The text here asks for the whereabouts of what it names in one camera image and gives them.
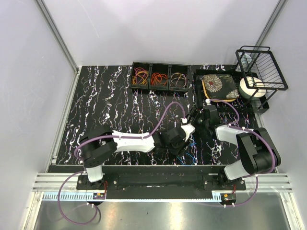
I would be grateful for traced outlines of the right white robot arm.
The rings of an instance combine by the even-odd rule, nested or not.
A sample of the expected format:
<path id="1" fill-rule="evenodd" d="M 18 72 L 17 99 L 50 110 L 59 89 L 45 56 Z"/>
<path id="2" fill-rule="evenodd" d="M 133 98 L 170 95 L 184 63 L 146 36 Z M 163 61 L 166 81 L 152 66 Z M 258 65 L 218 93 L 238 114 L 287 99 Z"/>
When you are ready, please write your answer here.
<path id="1" fill-rule="evenodd" d="M 224 190 L 234 186 L 236 179 L 271 173 L 281 164 L 281 156 L 265 128 L 223 124 L 214 105 L 192 108 L 187 120 L 196 132 L 237 146 L 240 160 L 225 166 L 218 177 L 218 185 Z"/>

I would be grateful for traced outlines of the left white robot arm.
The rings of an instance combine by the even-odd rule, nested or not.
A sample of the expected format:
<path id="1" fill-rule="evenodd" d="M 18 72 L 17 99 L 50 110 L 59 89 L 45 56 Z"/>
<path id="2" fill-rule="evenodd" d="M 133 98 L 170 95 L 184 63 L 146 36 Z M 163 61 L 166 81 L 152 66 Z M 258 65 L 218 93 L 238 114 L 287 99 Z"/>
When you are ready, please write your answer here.
<path id="1" fill-rule="evenodd" d="M 103 128 L 101 136 L 87 135 L 75 149 L 74 156 L 83 162 L 87 172 L 87 184 L 94 190 L 103 186 L 102 163 L 117 152 L 138 151 L 168 151 L 179 155 L 191 134 L 195 132 L 192 125 L 182 125 L 169 131 L 153 133 L 128 134 Z"/>

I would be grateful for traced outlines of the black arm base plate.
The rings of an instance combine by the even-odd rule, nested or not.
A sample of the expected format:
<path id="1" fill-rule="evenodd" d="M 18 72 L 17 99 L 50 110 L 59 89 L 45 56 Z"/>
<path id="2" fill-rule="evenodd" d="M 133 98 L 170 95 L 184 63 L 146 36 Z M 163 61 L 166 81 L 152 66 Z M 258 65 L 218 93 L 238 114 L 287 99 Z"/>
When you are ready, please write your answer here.
<path id="1" fill-rule="evenodd" d="M 244 191 L 243 179 L 227 180 L 221 165 L 103 166 L 103 178 L 77 179 L 78 190 L 106 189 L 111 200 L 210 199 L 213 191 Z"/>

